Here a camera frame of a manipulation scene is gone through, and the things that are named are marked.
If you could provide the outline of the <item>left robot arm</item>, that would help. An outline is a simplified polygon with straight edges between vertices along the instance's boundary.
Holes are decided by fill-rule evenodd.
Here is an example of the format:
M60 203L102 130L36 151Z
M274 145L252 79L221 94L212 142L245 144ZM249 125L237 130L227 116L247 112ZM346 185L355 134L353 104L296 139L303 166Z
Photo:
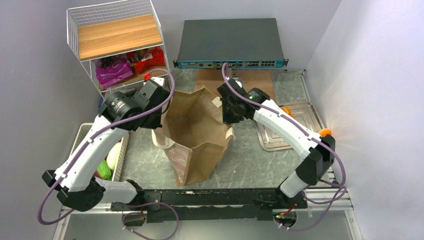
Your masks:
M86 212L99 203L123 203L131 210L144 203L144 191L133 180L110 181L95 177L95 171L109 152L129 132L139 128L160 128L163 106L175 93L174 80L166 87L157 77L139 90L114 92L99 109L88 134L69 158L56 170L47 170L42 179L49 192L72 210Z

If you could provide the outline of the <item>orange fruit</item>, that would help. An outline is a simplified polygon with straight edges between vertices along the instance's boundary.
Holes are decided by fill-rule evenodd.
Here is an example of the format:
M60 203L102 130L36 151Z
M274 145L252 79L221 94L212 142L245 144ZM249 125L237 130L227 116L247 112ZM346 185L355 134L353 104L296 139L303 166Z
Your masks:
M318 134L324 138L327 135L331 135L332 131L329 128L323 128L323 129L318 131Z

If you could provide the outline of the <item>brown burlap grocery bag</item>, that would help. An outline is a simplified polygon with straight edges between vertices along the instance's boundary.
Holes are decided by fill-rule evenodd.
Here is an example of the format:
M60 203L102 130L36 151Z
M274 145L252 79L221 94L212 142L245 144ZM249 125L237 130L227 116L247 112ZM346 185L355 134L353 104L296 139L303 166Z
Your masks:
M161 128L152 130L153 144L164 151L177 186L209 179L234 138L223 123L222 102L206 87L188 93L176 91Z

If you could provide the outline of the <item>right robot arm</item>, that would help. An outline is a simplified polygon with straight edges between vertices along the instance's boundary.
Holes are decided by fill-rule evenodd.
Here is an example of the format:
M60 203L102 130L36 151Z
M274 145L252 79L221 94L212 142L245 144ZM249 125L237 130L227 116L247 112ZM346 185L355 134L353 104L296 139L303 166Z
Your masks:
M302 162L276 190L276 203L289 207L306 187L316 185L335 160L335 139L321 136L300 124L283 111L264 91L253 88L246 91L233 78L217 88L222 102L222 120L225 124L245 119L264 125L301 157Z

